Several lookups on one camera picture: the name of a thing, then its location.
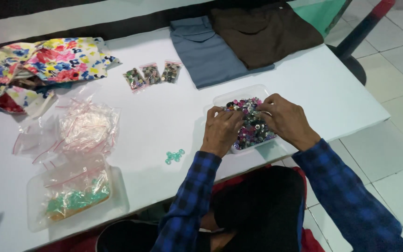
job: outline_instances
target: shirt sleeve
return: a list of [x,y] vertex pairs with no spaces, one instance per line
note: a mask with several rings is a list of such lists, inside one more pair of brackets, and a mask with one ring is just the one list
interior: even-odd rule
[[195,154],[169,212],[160,221],[159,235],[151,251],[194,251],[200,221],[209,210],[212,186],[221,162],[212,153]]
[[321,139],[293,155],[320,204],[354,251],[403,251],[402,226]]

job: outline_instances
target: plastic tray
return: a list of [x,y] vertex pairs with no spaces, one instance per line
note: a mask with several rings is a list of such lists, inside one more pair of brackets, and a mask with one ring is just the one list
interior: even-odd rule
[[[267,89],[266,86],[262,85],[262,84],[257,84],[257,85],[253,85],[253,86],[249,86],[249,87],[245,87],[243,89],[239,89],[236,91],[232,91],[226,94],[222,94],[217,96],[216,98],[214,98],[214,100],[212,101],[214,103],[214,106],[225,106],[228,102],[233,101],[233,100],[240,100],[240,99],[249,99],[252,97],[257,97],[260,100],[265,100],[268,96],[270,96],[270,91]],[[256,148],[257,146],[261,146],[263,144],[266,143],[271,143],[272,141],[274,141],[275,139],[270,139],[268,141],[264,141],[262,143],[258,143],[254,146],[250,146],[248,148],[245,148],[243,150],[238,150],[236,148],[234,148],[234,146],[231,146],[231,152],[234,154],[240,154],[243,152],[248,152],[254,148]]]
[[[48,217],[46,209],[50,200],[50,192],[54,190],[53,187],[56,187],[58,191],[61,188],[60,185],[68,186],[68,188],[72,186],[85,187],[85,185],[91,185],[93,176],[98,174],[106,174],[107,177],[110,192],[106,200],[89,206],[80,212],[70,214],[69,217],[65,216],[60,220],[52,220]],[[97,208],[99,205],[110,201],[112,194],[111,167],[105,161],[102,153],[95,153],[82,159],[70,161],[31,178],[27,183],[27,226],[31,232],[44,230],[59,221],[66,221],[74,215],[83,215],[87,209]]]

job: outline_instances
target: flower print cloth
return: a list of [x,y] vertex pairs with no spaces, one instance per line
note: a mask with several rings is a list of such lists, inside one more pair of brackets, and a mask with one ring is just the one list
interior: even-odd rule
[[31,83],[49,86],[107,76],[106,67],[119,62],[102,38],[56,38],[36,43],[14,43],[0,49],[0,109],[27,112],[34,101],[50,100],[53,91],[37,93],[27,82],[15,79],[38,77]]

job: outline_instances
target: brown garment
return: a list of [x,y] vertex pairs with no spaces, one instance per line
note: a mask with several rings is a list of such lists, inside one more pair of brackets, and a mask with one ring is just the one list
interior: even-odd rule
[[214,31],[248,70],[323,43],[321,34],[287,3],[272,3],[250,11],[212,9],[211,14]]

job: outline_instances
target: white tile floor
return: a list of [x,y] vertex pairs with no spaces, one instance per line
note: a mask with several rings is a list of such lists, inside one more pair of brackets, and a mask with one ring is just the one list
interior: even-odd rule
[[[325,43],[338,45],[379,1],[353,0]],[[366,71],[367,90],[391,114],[391,119],[330,144],[403,226],[403,9],[390,10],[353,56]],[[295,165],[292,158],[283,160],[283,164]],[[323,249],[352,251],[310,185],[307,206],[304,227],[312,230]]]

